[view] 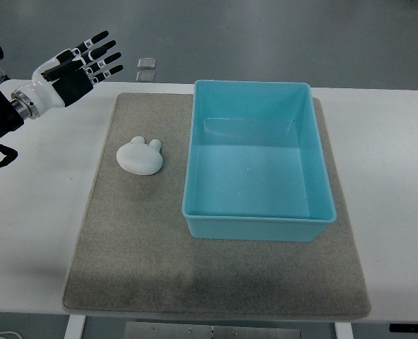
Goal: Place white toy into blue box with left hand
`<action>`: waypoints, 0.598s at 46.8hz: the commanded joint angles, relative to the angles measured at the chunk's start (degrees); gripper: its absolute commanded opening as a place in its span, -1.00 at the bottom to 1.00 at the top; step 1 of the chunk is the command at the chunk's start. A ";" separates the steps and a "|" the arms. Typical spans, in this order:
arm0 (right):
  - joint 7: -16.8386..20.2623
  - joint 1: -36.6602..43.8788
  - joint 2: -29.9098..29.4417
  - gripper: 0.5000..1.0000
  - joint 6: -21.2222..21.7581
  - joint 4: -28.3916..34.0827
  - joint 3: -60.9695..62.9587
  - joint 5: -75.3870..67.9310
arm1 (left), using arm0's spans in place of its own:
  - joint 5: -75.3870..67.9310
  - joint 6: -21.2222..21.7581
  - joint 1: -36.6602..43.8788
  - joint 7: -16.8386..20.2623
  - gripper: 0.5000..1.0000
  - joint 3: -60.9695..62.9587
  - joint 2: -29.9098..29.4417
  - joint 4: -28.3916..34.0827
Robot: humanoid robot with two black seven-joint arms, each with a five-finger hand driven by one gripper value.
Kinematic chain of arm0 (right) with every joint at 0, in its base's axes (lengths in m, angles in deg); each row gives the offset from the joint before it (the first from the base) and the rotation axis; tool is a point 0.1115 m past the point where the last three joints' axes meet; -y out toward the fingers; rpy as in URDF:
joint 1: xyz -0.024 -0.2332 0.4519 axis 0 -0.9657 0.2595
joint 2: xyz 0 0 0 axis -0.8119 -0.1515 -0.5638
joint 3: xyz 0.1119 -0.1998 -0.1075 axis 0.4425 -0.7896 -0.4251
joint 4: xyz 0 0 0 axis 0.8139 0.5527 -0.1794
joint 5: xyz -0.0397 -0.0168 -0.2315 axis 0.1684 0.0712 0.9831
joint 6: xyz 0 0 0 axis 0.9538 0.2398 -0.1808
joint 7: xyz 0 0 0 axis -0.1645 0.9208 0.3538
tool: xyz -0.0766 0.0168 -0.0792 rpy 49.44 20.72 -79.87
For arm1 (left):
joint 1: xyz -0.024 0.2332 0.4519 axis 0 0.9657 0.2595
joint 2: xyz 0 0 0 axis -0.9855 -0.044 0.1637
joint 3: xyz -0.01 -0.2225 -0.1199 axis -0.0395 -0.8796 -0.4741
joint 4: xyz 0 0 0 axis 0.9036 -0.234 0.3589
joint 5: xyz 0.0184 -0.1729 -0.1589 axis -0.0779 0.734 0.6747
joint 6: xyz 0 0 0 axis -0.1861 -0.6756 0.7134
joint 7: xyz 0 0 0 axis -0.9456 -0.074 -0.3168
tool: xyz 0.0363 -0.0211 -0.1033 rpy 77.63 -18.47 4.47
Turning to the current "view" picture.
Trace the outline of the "black white robot left hand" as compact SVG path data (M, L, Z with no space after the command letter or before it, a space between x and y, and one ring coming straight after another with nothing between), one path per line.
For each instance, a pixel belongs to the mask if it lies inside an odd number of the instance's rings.
M121 53L112 51L116 42L108 41L104 30L65 49L39 66L32 81L21 90L28 98L32 115L38 117L55 107L68 107L87 95L93 88L123 70L114 62Z

